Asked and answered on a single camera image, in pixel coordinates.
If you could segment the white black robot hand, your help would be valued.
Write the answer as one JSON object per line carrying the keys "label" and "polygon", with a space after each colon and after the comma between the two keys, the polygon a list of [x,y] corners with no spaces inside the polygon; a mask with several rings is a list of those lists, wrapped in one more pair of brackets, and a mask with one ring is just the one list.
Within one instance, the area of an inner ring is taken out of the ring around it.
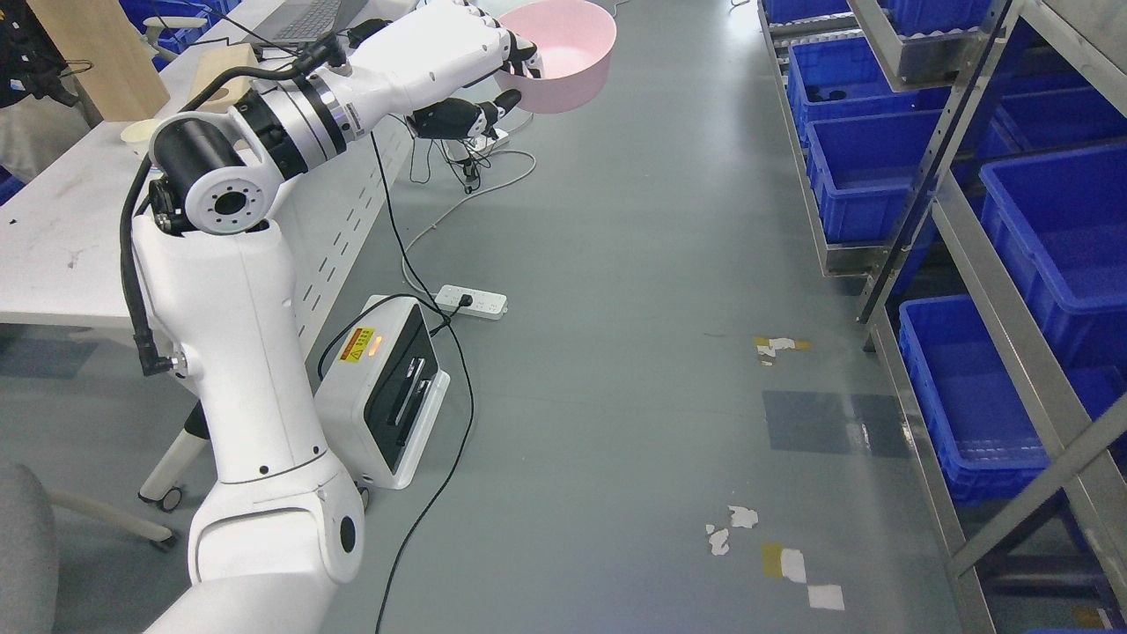
{"label": "white black robot hand", "polygon": [[515,108],[512,92],[487,102],[453,93],[503,70],[543,75],[536,45],[468,1],[425,1],[350,53],[350,75],[331,77],[331,92],[361,130],[403,115],[421,139],[491,136]]}

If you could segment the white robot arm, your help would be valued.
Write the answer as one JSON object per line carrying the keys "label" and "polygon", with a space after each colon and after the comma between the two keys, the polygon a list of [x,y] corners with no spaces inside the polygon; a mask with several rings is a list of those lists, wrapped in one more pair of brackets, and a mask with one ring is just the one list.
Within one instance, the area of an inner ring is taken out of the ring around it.
{"label": "white robot arm", "polygon": [[154,132],[119,230],[147,373],[195,385],[218,481],[194,515],[192,584],[151,633],[316,633],[358,573],[364,502],[326,441],[269,221],[279,186],[343,152],[356,120],[317,68],[332,33],[281,71],[236,66]]}

